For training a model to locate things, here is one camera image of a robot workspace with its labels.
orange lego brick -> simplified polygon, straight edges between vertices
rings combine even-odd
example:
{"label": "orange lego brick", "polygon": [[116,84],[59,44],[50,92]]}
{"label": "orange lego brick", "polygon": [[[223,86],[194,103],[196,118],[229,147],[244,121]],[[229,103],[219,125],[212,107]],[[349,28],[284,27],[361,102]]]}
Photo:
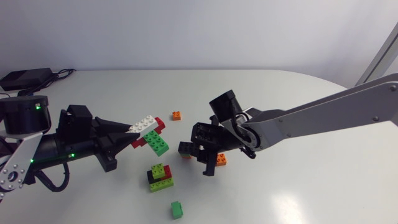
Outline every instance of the orange lego brick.
{"label": "orange lego brick", "polygon": [[180,121],[181,120],[181,112],[174,111],[173,112],[173,121]]}
{"label": "orange lego brick", "polygon": [[223,153],[217,155],[217,164],[216,166],[225,166],[226,165],[226,158]]}

lego brick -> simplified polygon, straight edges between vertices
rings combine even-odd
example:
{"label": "lego brick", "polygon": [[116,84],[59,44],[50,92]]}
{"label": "lego brick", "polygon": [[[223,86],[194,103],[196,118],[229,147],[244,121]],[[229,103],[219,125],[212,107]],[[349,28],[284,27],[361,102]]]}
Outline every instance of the lego brick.
{"label": "lego brick", "polygon": [[200,146],[193,142],[180,142],[178,145],[178,153],[180,155],[192,155],[195,154],[195,151],[200,150]]}
{"label": "lego brick", "polygon": [[137,148],[138,146],[144,146],[145,144],[147,144],[147,141],[145,141],[144,138],[140,138],[131,143],[133,148]]}
{"label": "lego brick", "polygon": [[191,159],[191,158],[192,158],[192,156],[189,155],[189,154],[180,153],[180,156],[181,156],[182,158],[184,158],[184,159]]}
{"label": "lego brick", "polygon": [[178,219],[182,217],[182,206],[179,201],[172,202],[172,211],[174,219]]}
{"label": "lego brick", "polygon": [[173,119],[173,121],[180,121],[181,120],[181,112],[174,111],[172,119]]}
{"label": "lego brick", "polygon": [[225,166],[226,165],[226,158],[223,153],[217,155],[217,164],[216,166]]}
{"label": "lego brick", "polygon": [[161,156],[167,150],[169,150],[169,146],[167,143],[156,133],[155,130],[152,130],[150,133],[144,136],[146,142],[148,142],[149,146],[154,150],[157,156]]}
{"label": "lego brick", "polygon": [[150,191],[155,192],[155,191],[162,190],[162,189],[165,189],[165,188],[171,187],[171,186],[174,186],[173,177],[171,177],[169,179],[161,180],[154,184],[151,184]]}
{"label": "lego brick", "polygon": [[152,176],[154,179],[162,178],[166,176],[166,173],[164,172],[163,164],[156,164],[152,166]]}
{"label": "lego brick", "polygon": [[158,118],[158,117],[156,117],[155,120],[157,121],[157,127],[155,128],[155,131],[156,131],[157,134],[161,134],[161,133],[162,133],[162,130],[163,130],[164,128],[166,128],[166,125],[165,125],[164,122],[163,122],[160,118]]}
{"label": "lego brick", "polygon": [[180,156],[182,156],[182,157],[190,157],[191,155],[189,155],[189,154],[184,154],[184,153],[180,153]]}
{"label": "lego brick", "polygon": [[147,177],[148,177],[148,183],[149,183],[149,184],[154,184],[154,183],[156,183],[156,182],[161,181],[160,178],[154,179],[154,176],[152,175],[152,171],[151,171],[151,170],[148,170],[148,171],[147,171]]}
{"label": "lego brick", "polygon": [[[163,122],[160,118],[158,118],[158,117],[156,117],[155,120],[156,120],[156,122],[157,122],[157,127],[156,127],[154,130],[156,131],[157,134],[161,134],[161,133],[162,133],[162,130],[166,127],[166,125],[165,125],[164,122]],[[144,137],[142,137],[142,138],[137,139],[137,140],[135,140],[134,142],[132,142],[132,143],[131,143],[131,146],[132,146],[133,148],[137,148],[138,146],[145,146],[146,144],[147,144],[147,141],[145,141]]]}
{"label": "lego brick", "polygon": [[169,165],[164,166],[163,169],[164,169],[164,173],[166,174],[166,176],[164,176],[164,177],[162,177],[160,179],[161,180],[165,180],[165,179],[171,178],[172,177],[172,171],[170,170],[170,166]]}
{"label": "lego brick", "polygon": [[157,121],[151,115],[146,116],[140,122],[131,126],[127,133],[140,133],[141,136],[146,135],[149,131],[153,130],[157,126]]}

metal bracket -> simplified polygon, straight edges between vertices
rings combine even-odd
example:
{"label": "metal bracket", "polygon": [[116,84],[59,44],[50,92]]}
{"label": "metal bracket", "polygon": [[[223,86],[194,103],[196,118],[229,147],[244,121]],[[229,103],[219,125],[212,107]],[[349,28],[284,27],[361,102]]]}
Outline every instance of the metal bracket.
{"label": "metal bracket", "polygon": [[18,148],[0,170],[0,199],[2,199],[7,192],[22,188],[30,160],[36,152],[43,133],[7,134],[6,131],[0,131],[0,136],[20,142]]}

red lego brick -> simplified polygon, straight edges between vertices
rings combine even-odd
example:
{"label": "red lego brick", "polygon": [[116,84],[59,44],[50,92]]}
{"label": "red lego brick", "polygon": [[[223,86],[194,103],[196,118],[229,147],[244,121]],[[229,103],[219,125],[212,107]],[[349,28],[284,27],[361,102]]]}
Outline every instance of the red lego brick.
{"label": "red lego brick", "polygon": [[172,171],[170,170],[170,166],[167,165],[167,166],[164,166],[163,168],[164,168],[164,172],[165,172],[166,176],[160,178],[160,180],[165,180],[165,179],[171,178],[172,177]]}
{"label": "red lego brick", "polygon": [[155,120],[157,121],[157,127],[155,128],[155,131],[156,131],[157,134],[161,134],[161,133],[162,133],[162,130],[163,130],[164,128],[166,128],[166,125],[165,125],[164,122],[163,122],[160,118],[158,118],[158,117],[156,117]]}
{"label": "red lego brick", "polygon": [[223,153],[217,155],[217,164],[216,166],[225,166],[226,165],[226,158]]}
{"label": "red lego brick", "polygon": [[133,148],[136,148],[138,146],[145,146],[145,144],[147,144],[147,141],[145,141],[144,138],[140,138],[138,140],[135,140],[131,143]]}

white wall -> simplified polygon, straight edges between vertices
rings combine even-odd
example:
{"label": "white wall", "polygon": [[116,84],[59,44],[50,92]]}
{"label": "white wall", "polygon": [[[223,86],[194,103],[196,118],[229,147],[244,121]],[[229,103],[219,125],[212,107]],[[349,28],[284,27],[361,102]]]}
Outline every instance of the white wall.
{"label": "white wall", "polygon": [[393,0],[2,0],[0,76],[37,67],[272,68],[353,86],[397,11]]}

